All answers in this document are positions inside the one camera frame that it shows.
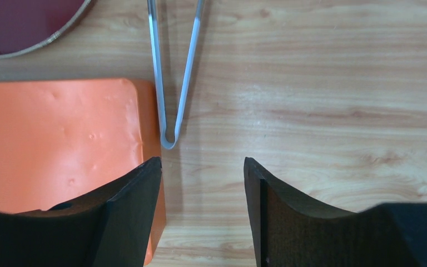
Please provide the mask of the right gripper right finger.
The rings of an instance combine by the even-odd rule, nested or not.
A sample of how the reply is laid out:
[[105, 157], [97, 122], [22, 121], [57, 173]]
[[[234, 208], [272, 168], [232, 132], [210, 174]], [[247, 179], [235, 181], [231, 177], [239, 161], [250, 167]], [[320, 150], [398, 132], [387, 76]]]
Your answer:
[[351, 212], [319, 201], [244, 160], [257, 266], [427, 266], [427, 202]]

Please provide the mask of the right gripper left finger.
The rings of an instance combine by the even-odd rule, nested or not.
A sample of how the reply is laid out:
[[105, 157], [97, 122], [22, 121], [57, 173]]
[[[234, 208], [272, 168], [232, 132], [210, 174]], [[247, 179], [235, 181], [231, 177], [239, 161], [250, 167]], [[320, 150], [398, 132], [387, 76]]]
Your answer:
[[0, 212], [0, 266], [142, 266], [161, 178], [152, 157], [49, 210]]

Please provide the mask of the metal tongs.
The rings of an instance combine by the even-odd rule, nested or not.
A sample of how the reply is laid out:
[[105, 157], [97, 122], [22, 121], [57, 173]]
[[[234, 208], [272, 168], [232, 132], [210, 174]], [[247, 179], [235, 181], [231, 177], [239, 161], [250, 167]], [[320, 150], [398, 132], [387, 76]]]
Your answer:
[[195, 79], [205, 4], [195, 1], [195, 8], [188, 15], [192, 22], [177, 34], [174, 19], [168, 17], [168, 4], [147, 1], [160, 144], [167, 150], [172, 150], [181, 136], [188, 94]]

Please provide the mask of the orange box lid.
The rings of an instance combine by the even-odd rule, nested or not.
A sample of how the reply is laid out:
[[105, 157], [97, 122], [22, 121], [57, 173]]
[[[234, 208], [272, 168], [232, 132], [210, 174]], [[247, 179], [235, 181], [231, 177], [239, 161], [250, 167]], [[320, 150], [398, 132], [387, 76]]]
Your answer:
[[[151, 82], [0, 82], [0, 212], [49, 210], [152, 157], [161, 145]], [[161, 178], [144, 264], [165, 223]]]

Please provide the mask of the dark red round plate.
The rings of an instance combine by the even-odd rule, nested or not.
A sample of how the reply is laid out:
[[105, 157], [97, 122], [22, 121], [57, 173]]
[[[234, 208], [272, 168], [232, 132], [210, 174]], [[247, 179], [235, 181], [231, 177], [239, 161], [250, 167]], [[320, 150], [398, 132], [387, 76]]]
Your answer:
[[71, 31], [95, 1], [0, 0], [0, 58], [42, 48]]

